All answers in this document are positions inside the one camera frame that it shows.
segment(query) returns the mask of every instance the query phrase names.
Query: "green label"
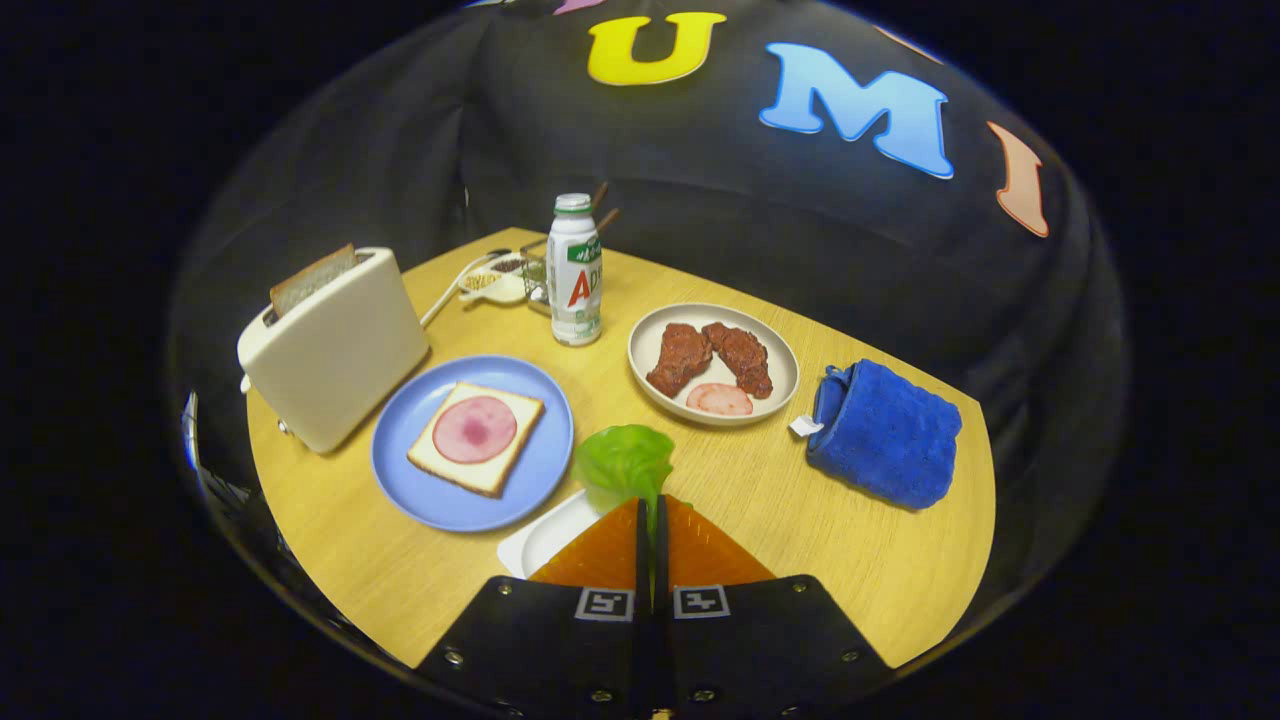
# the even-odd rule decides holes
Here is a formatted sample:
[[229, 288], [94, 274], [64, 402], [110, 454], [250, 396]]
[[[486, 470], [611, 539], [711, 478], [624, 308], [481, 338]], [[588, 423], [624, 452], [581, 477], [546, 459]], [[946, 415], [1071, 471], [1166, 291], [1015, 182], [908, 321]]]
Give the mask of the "green label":
[[600, 236], [591, 236], [591, 240], [584, 242], [582, 245], [570, 245], [568, 246], [568, 260], [570, 263], [588, 264], [595, 261], [600, 256]]

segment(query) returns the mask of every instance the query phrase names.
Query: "white bread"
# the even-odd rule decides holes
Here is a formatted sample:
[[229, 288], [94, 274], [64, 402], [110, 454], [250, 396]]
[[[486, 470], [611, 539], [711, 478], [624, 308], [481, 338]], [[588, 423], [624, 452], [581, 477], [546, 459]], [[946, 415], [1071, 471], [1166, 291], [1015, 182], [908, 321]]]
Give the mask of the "white bread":
[[[440, 455], [440, 451], [435, 448], [435, 439], [433, 437], [435, 424], [444, 415], [445, 410], [463, 400], [477, 396], [497, 397], [507, 404], [507, 407], [516, 416], [516, 437], [511, 438], [511, 445], [489, 460], [470, 464], [454, 462]], [[538, 424], [541, 415], [541, 400], [460, 382], [453, 386], [448, 397], [444, 398], [444, 402], [440, 404], [440, 407], [431, 416], [431, 421], [422, 429], [422, 434], [408, 448], [408, 461], [420, 470], [448, 480], [463, 489], [485, 497], [502, 497], [507, 477], [516, 465], [516, 459], [520, 457], [520, 452], [525, 448], [525, 443], [529, 442], [529, 436], [532, 434], [534, 425]]]
[[276, 318], [294, 309], [321, 287], [338, 275], [356, 266], [356, 247], [349, 242], [344, 247], [311, 263], [292, 278], [271, 288], [271, 307]]

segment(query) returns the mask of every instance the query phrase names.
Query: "yellow letter u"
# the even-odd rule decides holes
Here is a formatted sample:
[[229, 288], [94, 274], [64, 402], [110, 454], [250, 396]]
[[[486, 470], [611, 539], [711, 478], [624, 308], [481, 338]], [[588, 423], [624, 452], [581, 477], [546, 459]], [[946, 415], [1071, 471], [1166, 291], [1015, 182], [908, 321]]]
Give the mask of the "yellow letter u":
[[667, 22], [676, 26], [676, 46], [663, 60], [637, 63], [631, 58], [636, 31], [649, 18], [618, 18], [593, 26], [595, 36], [586, 72], [604, 85], [654, 85], [685, 77], [703, 65], [712, 46], [712, 26], [727, 18], [719, 13], [673, 13]]

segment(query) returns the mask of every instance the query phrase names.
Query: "white plate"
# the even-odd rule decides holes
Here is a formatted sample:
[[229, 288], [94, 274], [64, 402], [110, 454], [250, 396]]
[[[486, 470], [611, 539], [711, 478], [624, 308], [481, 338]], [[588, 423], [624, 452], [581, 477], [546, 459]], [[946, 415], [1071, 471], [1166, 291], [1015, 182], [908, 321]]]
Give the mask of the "white plate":
[[529, 579], [600, 518], [586, 501], [586, 491], [580, 489], [498, 543], [498, 560], [512, 578]]
[[[773, 380], [773, 392], [764, 400], [753, 397], [750, 415], [716, 415], [685, 406], [689, 392], [703, 383], [736, 384], [737, 380], [733, 378], [733, 373], [730, 372], [718, 354], [712, 356], [712, 364], [703, 374], [694, 377], [694, 379], [689, 380], [689, 384], [680, 388], [675, 400], [658, 392], [645, 379], [645, 375], [658, 364], [658, 355], [662, 352], [662, 333], [667, 329], [667, 323], [687, 323], [696, 329], [701, 329], [703, 325], [717, 320], [724, 323], [727, 327], [742, 328], [755, 334], [755, 338], [769, 352], [769, 379]], [[631, 340], [627, 342], [627, 357], [631, 360], [631, 372], [635, 373], [636, 380], [640, 382], [640, 387], [644, 388], [645, 393], [654, 402], [681, 418], [708, 425], [745, 425], [768, 418], [791, 402], [791, 397], [796, 393], [796, 380], [800, 374], [795, 352], [791, 352], [791, 346], [782, 340], [782, 336], [773, 332], [773, 328], [746, 313], [705, 302], [668, 305], [640, 318], [640, 322], [631, 328]]]

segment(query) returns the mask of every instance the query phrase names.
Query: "meat piece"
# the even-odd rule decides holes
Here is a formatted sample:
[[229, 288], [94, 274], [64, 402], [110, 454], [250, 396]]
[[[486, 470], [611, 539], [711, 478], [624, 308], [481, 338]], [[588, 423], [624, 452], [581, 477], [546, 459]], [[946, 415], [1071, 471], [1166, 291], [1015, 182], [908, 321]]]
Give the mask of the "meat piece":
[[431, 442], [454, 462], [484, 462], [516, 437], [516, 415], [497, 397], [470, 397], [449, 407], [435, 423]]
[[644, 378], [658, 392], [676, 397], [694, 375], [703, 373], [712, 364], [712, 343], [694, 325], [667, 323], [662, 331], [662, 351], [658, 365]]
[[769, 379], [769, 351], [755, 340], [754, 334], [741, 328], [724, 327], [724, 323], [705, 325], [703, 334], [737, 378], [737, 387], [760, 400], [773, 392], [773, 380]]
[[742, 388], [724, 383], [703, 383], [689, 392], [685, 405], [714, 415], [750, 415], [755, 406]]

